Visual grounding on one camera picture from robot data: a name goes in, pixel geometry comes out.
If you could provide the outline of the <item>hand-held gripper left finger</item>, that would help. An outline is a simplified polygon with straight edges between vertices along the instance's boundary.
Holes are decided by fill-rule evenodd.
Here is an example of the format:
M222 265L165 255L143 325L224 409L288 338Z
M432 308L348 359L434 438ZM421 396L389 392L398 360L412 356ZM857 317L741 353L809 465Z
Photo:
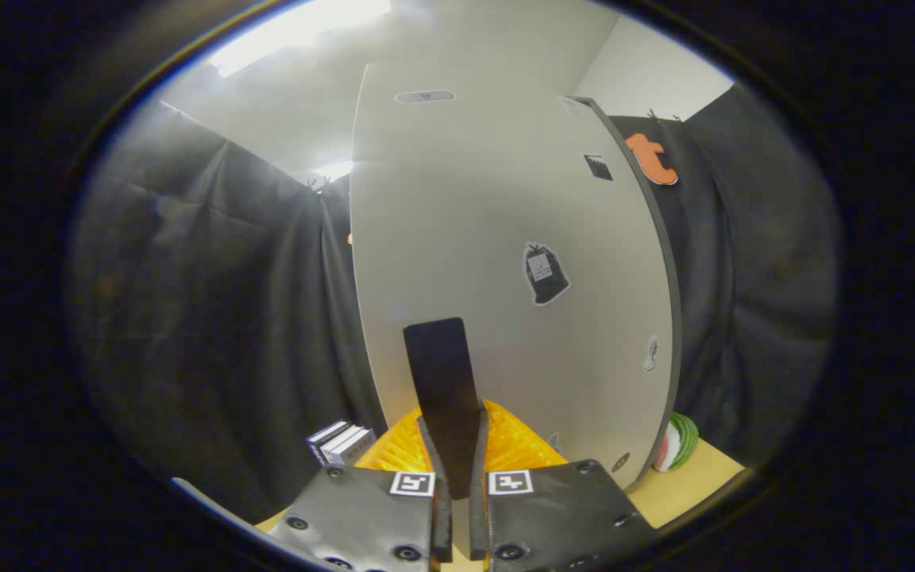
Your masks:
M273 543L334 571L439 571L454 556L451 475L460 473L460 323L403 329L419 412L374 448L409 437L422 468L371 461L321 467L269 530Z

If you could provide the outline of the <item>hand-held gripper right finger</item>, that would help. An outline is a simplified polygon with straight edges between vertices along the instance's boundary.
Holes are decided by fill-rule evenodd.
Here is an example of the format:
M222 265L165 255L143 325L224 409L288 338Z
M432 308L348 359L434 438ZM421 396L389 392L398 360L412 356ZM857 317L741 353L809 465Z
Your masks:
M438 510L485 571L612 570L656 535L598 460L561 456L478 396L459 318L435 324L435 468Z

